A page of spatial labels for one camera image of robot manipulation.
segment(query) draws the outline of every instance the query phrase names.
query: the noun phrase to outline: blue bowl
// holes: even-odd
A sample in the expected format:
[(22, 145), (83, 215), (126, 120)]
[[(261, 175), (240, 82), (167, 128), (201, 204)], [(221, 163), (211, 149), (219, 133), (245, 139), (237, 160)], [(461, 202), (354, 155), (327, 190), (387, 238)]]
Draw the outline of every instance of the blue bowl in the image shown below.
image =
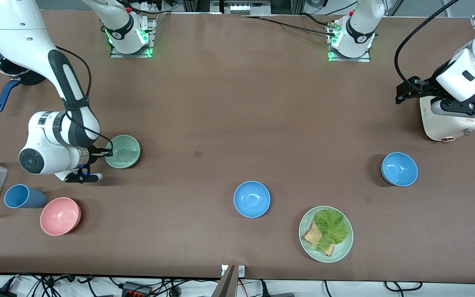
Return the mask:
[(269, 190), (261, 182), (244, 182), (234, 192), (234, 206), (244, 217), (260, 217), (269, 209)]
[(382, 161), (382, 177), (394, 186), (410, 186), (417, 180), (419, 170), (407, 154), (391, 153)]

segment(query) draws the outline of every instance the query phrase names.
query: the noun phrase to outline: bowl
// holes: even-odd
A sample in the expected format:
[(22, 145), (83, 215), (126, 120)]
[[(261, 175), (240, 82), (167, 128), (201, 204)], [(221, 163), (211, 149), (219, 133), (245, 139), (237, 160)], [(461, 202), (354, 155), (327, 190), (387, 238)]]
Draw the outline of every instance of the bowl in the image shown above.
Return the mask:
[(56, 198), (49, 202), (40, 216), (43, 231), (52, 236), (70, 232), (80, 222), (81, 211), (78, 204), (67, 197)]
[(260, 217), (269, 209), (269, 190), (261, 182), (244, 182), (234, 192), (234, 206), (244, 217)]
[[(341, 213), (343, 216), (343, 222), (347, 226), (347, 237), (341, 243), (335, 245), (333, 254), (330, 257), (324, 254), (323, 252), (311, 249), (311, 244), (303, 240), (302, 238), (307, 232), (307, 230), (309, 230), (311, 223), (315, 219), (315, 215), (318, 214), (319, 211), (324, 209), (336, 210)], [(345, 256), (347, 256), (347, 254), (351, 250), (351, 247), (353, 246), (353, 228), (351, 227), (351, 223), (347, 219), (347, 216), (343, 214), (340, 210), (330, 206), (318, 206), (304, 214), (302, 220), (300, 221), (300, 227), (298, 228), (298, 237), (300, 238), (300, 244), (302, 244), (303, 250), (305, 250), (305, 252), (309, 256), (311, 256), (311, 258), (323, 263), (334, 263), (342, 260)]]
[(394, 186), (410, 186), (417, 180), (419, 170), (410, 156), (394, 152), (382, 161), (381, 173), (382, 177)]
[(123, 169), (133, 166), (140, 157), (140, 144), (137, 139), (129, 135), (118, 135), (111, 139), (113, 142), (113, 156), (106, 157), (106, 162), (114, 168)]

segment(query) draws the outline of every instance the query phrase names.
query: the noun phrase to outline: pink bowl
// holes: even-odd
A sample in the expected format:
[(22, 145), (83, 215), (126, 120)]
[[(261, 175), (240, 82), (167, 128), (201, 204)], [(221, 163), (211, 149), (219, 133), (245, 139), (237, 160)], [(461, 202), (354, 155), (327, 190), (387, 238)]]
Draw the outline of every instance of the pink bowl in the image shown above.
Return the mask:
[(71, 198), (60, 197), (45, 206), (41, 212), (40, 225), (45, 233), (59, 236), (74, 229), (80, 218), (78, 204)]

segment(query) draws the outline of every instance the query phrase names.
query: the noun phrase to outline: white floor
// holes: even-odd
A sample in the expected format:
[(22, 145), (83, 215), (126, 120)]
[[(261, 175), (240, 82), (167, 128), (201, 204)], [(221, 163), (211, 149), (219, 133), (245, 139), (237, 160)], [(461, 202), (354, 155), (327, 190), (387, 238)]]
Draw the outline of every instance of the white floor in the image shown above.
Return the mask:
[[(11, 277), (11, 275), (0, 275), (0, 287)], [(117, 283), (126, 281), (143, 284), (154, 284), (160, 282), (157, 278), (113, 278)], [(18, 297), (26, 297), (34, 286), (36, 280), (32, 276), (21, 276), (15, 279), (11, 286), (11, 292)], [(261, 283), (258, 280), (243, 280), (248, 297), (262, 294)], [(328, 281), (329, 290), (332, 297), (400, 297), (399, 293), (388, 291), (383, 282), (341, 282)], [(120, 297), (121, 290), (114, 285), (109, 278), (95, 278), (91, 281), (92, 289), (98, 296)], [(295, 297), (327, 297), (324, 282), (321, 280), (266, 280), (270, 295), (281, 293), (294, 293)], [(195, 282), (190, 281), (181, 285), (182, 297), (209, 297), (217, 286), (216, 282)], [(403, 289), (417, 286), (415, 283), (400, 283)], [(72, 283), (61, 280), (55, 284), (55, 289), (62, 297), (92, 297), (87, 284), (80, 284), (77, 281)], [(237, 297), (246, 297), (241, 286), (237, 288)], [(43, 289), (40, 288), (35, 296), (40, 297)], [(475, 297), (475, 284), (441, 284), (424, 283), (422, 288), (414, 292), (405, 292), (405, 297)]]

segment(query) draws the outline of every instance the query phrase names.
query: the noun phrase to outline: blue pan handle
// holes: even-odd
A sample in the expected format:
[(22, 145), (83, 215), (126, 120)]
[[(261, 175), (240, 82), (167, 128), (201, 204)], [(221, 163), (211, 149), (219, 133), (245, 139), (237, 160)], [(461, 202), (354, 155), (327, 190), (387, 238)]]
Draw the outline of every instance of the blue pan handle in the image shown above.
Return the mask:
[(0, 112), (2, 112), (5, 108), (6, 100), (8, 100), (10, 91), (19, 84), (19, 79), (11, 79), (8, 83), (5, 84), (5, 86), (3, 86), (3, 90), (1, 90), (0, 94)]

